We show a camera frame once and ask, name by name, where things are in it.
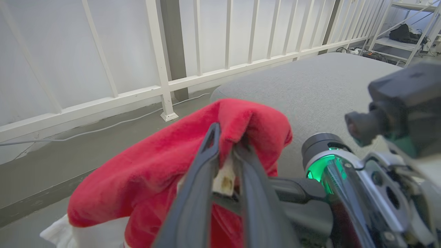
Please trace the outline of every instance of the black bag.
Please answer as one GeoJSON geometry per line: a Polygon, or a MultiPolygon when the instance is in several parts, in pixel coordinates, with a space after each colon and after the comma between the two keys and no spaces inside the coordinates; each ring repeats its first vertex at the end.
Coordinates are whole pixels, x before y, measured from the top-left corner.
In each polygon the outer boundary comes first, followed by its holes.
{"type": "MultiPolygon", "coordinates": [[[[390,31],[389,38],[403,43],[416,44],[421,38],[421,35],[409,32],[409,26],[407,24],[403,24],[399,28],[390,31]]],[[[424,37],[421,41],[421,45],[426,43],[427,38],[424,37]]]]}

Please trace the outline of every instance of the gray ottoman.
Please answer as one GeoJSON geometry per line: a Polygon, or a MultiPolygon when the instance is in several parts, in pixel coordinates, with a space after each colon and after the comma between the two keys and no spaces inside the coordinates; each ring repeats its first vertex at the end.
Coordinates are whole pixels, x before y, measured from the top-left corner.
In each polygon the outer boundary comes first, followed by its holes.
{"type": "Polygon", "coordinates": [[[340,136],[359,158],[371,150],[386,150],[380,139],[360,148],[346,130],[344,115],[366,112],[368,84],[401,68],[361,56],[326,53],[256,72],[218,87],[211,101],[238,98],[273,107],[285,114],[294,134],[279,159],[279,175],[303,177],[303,142],[318,132],[340,136]]]}

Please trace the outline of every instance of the shelf board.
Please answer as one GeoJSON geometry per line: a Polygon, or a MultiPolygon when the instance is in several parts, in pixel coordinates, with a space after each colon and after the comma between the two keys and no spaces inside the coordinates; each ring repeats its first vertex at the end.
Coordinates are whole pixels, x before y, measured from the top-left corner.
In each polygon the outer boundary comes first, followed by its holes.
{"type": "MultiPolygon", "coordinates": [[[[422,9],[424,9],[425,7],[427,7],[427,5],[420,5],[420,4],[406,4],[406,3],[399,3],[399,2],[393,2],[392,6],[398,6],[398,7],[402,7],[408,10],[416,10],[416,11],[420,11],[422,9]]],[[[435,12],[436,10],[436,6],[430,6],[427,9],[423,10],[424,12],[435,12]]]]}
{"type": "Polygon", "coordinates": [[[386,46],[390,46],[390,47],[395,47],[395,48],[399,48],[402,50],[406,50],[406,51],[413,51],[416,47],[416,44],[410,44],[410,43],[402,43],[399,41],[394,41],[391,40],[387,37],[383,37],[381,39],[378,39],[375,41],[376,44],[380,44],[380,45],[386,45],[386,46]]]}

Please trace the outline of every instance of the red plush fabric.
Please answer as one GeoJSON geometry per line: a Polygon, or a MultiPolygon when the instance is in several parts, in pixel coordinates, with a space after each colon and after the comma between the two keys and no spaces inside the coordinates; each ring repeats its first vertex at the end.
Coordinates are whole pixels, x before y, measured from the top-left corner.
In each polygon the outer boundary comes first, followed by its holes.
{"type": "MultiPolygon", "coordinates": [[[[130,216],[127,244],[149,247],[176,196],[177,182],[213,122],[221,128],[220,164],[247,133],[265,171],[277,175],[277,159],[292,140],[287,118],[268,106],[223,99],[133,145],[90,174],[70,199],[70,223],[89,227],[130,216]]],[[[211,247],[242,247],[241,219],[220,206],[213,206],[212,216],[211,247]]]]}

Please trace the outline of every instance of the white cable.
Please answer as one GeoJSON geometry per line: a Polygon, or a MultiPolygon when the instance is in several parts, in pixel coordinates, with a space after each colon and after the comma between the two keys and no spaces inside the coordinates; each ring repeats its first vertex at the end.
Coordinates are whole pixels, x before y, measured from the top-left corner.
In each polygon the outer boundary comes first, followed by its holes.
{"type": "MultiPolygon", "coordinates": [[[[205,93],[205,94],[202,94],[202,95],[197,96],[197,97],[194,97],[194,98],[189,98],[189,99],[187,99],[187,100],[177,102],[177,103],[173,104],[173,106],[178,105],[178,104],[181,104],[181,103],[184,103],[184,102],[186,102],[186,101],[190,101],[190,100],[193,100],[193,99],[197,99],[197,98],[199,98],[199,97],[201,97],[201,96],[205,96],[205,95],[208,95],[208,94],[210,94],[210,93],[205,93]]],[[[80,134],[77,134],[77,135],[74,135],[74,136],[72,136],[72,137],[65,138],[65,139],[36,139],[36,140],[25,140],[25,141],[11,142],[11,143],[3,143],[3,144],[0,144],[0,147],[2,147],[2,146],[16,145],[16,144],[23,144],[23,143],[34,143],[34,142],[67,141],[67,140],[70,140],[70,139],[76,138],[76,137],[78,137],[78,136],[82,136],[82,135],[86,135],[86,134],[89,134],[89,133],[95,133],[95,132],[103,131],[103,130],[106,130],[106,129],[112,128],[112,127],[114,127],[114,126],[117,126],[117,125],[119,125],[119,124],[121,124],[121,123],[125,123],[125,122],[129,122],[129,121],[134,121],[134,120],[141,119],[141,118],[143,118],[143,117],[146,117],[147,115],[151,115],[151,114],[153,114],[153,113],[156,113],[156,112],[158,112],[159,110],[162,110],[162,108],[157,109],[157,110],[155,110],[155,111],[153,111],[153,112],[150,112],[150,113],[148,113],[148,114],[145,114],[145,115],[143,115],[143,116],[140,116],[140,117],[137,117],[137,118],[131,119],[131,120],[124,120],[124,121],[118,122],[118,123],[113,124],[113,125],[111,125],[111,126],[108,126],[108,127],[106,127],[106,128],[101,128],[101,129],[98,129],[98,130],[93,130],[93,131],[89,131],[89,132],[80,133],[80,134]]]]}

